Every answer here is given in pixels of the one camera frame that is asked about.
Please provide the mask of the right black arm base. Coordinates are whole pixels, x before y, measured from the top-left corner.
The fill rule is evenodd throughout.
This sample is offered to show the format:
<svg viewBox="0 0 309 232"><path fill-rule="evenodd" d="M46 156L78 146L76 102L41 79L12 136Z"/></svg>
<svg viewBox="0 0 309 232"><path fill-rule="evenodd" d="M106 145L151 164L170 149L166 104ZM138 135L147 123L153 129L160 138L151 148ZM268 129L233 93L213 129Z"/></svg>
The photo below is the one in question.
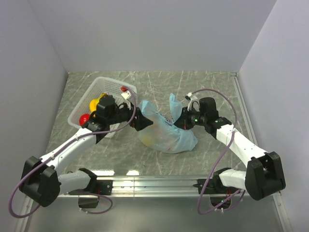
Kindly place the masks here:
<svg viewBox="0 0 309 232"><path fill-rule="evenodd" d="M198 179L197 184L195 187L198 189L198 193L202 192L203 186L205 184L206 179ZM224 187L224 186L216 186L216 181L212 178L209 180L203 195L209 195L210 203L212 206L216 206L217 204L221 203L225 200L225 198L229 197L232 193L231 188ZM223 195L221 197L212 197L211 195ZM221 207L223 209L228 209L231 206L231 200L225 202Z"/></svg>

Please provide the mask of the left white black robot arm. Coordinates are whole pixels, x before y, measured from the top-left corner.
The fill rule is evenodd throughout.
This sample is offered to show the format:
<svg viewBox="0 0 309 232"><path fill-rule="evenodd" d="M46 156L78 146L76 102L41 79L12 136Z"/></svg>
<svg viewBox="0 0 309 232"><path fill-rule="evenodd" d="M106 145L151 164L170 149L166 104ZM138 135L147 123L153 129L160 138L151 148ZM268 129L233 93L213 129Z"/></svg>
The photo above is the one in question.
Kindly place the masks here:
<svg viewBox="0 0 309 232"><path fill-rule="evenodd" d="M69 141L39 159L30 157L25 162L19 190L42 207L49 206L63 193L76 190L97 193L97 176L92 171L81 168L70 174L62 172L85 150L111 133L111 125L125 122L140 131L153 124L135 106L135 98L128 91L122 97L124 102L117 105L113 96L103 95L95 111Z"/></svg>

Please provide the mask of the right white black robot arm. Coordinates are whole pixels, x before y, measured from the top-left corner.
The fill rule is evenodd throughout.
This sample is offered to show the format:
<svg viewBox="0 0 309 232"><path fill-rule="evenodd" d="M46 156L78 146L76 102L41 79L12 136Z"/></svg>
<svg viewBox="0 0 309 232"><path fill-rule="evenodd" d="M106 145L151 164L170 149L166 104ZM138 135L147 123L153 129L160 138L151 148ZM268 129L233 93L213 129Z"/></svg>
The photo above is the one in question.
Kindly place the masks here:
<svg viewBox="0 0 309 232"><path fill-rule="evenodd" d="M207 194L223 194L229 190L243 189L256 201L285 189L286 183L281 158L276 152L266 152L259 148L225 117L220 117L214 98L197 99L189 93L187 107L182 109L175 122L178 128L189 130L203 126L214 139L229 147L245 165L245 171L223 168L216 171L209 183L199 179L195 185Z"/></svg>

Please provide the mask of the yellow fake lemon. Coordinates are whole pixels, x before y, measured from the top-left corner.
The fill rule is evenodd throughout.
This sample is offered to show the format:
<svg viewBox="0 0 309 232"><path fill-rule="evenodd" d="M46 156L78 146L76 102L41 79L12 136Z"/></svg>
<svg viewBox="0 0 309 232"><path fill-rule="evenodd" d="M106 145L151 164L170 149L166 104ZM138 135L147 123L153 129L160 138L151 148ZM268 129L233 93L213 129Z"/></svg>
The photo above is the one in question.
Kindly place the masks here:
<svg viewBox="0 0 309 232"><path fill-rule="evenodd" d="M141 137L140 140L147 147L153 147L156 145L156 142L157 142L157 138L152 135L145 135Z"/></svg>

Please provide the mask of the yellow banana bunch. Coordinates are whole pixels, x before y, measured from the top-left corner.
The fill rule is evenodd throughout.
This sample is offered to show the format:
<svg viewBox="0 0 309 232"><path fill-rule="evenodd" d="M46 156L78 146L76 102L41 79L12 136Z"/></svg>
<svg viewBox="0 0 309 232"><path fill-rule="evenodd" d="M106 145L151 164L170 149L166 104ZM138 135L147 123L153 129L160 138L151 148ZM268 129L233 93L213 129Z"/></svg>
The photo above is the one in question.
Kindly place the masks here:
<svg viewBox="0 0 309 232"><path fill-rule="evenodd" d="M89 110L90 110L91 113L96 111L96 107L97 107L97 104L99 103L100 99L102 97L106 96L106 95L107 95L107 93L102 93L98 98L92 99L90 101L90 103L89 103Z"/></svg>

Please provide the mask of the light blue plastic bag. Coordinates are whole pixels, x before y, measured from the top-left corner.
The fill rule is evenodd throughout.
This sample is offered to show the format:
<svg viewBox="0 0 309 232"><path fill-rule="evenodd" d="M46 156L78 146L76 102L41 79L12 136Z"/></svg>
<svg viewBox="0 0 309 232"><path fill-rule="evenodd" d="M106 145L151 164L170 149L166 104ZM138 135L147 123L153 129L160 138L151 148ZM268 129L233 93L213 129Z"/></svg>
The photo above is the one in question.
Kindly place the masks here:
<svg viewBox="0 0 309 232"><path fill-rule="evenodd" d="M171 119L160 114L149 100L142 100L139 103L142 114L154 123L139 131L138 139L140 140L145 135L155 136L156 145L150 148L163 153L176 154L193 150L198 143L194 133L191 130L180 129L173 124L181 116L183 105L172 93L169 97L169 107Z"/></svg>

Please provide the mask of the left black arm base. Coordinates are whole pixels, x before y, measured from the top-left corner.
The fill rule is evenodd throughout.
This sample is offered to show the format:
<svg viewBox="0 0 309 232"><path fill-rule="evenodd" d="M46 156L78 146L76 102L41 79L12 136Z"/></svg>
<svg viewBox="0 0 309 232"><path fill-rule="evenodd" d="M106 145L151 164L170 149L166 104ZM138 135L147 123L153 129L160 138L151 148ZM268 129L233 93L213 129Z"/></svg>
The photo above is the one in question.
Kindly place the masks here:
<svg viewBox="0 0 309 232"><path fill-rule="evenodd" d="M68 192L70 196L78 196L78 206L82 209L95 209L101 199L98 195L110 196L112 193L112 180L97 180L96 184L90 191L77 189Z"/></svg>

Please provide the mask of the red fake apple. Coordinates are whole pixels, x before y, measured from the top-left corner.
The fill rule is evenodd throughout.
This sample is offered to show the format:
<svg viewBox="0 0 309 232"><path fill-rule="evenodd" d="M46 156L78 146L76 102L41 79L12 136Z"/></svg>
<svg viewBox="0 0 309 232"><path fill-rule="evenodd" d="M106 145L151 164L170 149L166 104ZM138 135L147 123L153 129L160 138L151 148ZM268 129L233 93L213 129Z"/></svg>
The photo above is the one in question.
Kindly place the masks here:
<svg viewBox="0 0 309 232"><path fill-rule="evenodd" d="M84 123L86 123L90 118L90 114L83 114L79 118L79 125L82 126Z"/></svg>

